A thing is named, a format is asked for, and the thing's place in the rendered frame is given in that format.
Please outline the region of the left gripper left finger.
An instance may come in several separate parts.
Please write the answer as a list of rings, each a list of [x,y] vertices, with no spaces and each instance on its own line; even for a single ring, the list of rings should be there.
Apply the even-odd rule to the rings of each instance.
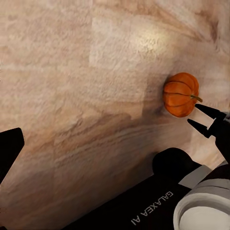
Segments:
[[[18,127],[0,133],[0,184],[24,146],[22,130]]]

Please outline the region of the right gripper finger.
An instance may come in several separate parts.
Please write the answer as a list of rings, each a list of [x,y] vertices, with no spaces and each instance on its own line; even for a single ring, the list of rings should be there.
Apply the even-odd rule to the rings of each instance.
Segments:
[[[207,107],[205,105],[195,104],[195,107],[201,110],[202,112],[204,112],[205,114],[207,114],[208,116],[210,116],[212,119],[218,118],[219,115],[221,114],[220,110]]]
[[[191,119],[188,119],[187,122],[192,125],[196,130],[198,130],[201,134],[206,135],[207,133],[207,126],[204,126],[200,123],[197,123]]]

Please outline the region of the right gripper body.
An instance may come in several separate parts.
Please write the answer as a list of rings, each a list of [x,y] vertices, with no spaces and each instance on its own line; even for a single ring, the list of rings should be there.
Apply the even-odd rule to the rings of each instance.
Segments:
[[[211,135],[217,137],[217,133],[219,131],[218,129],[220,127],[230,129],[230,123],[224,121],[225,118],[226,118],[226,114],[224,112],[221,112],[219,117],[214,120],[214,123],[208,129],[205,137],[209,138]]]

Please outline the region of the pumpkin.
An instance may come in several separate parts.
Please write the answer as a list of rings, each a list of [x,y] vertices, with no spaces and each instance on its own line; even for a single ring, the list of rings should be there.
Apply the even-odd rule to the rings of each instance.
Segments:
[[[163,88],[163,101],[166,110],[174,116],[186,117],[193,110],[199,100],[199,84],[195,76],[180,72],[167,80]]]

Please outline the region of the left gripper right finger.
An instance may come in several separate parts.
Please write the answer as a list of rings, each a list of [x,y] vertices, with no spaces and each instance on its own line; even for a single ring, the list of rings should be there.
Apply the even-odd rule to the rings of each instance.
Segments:
[[[215,144],[230,165],[230,129],[220,127]]]

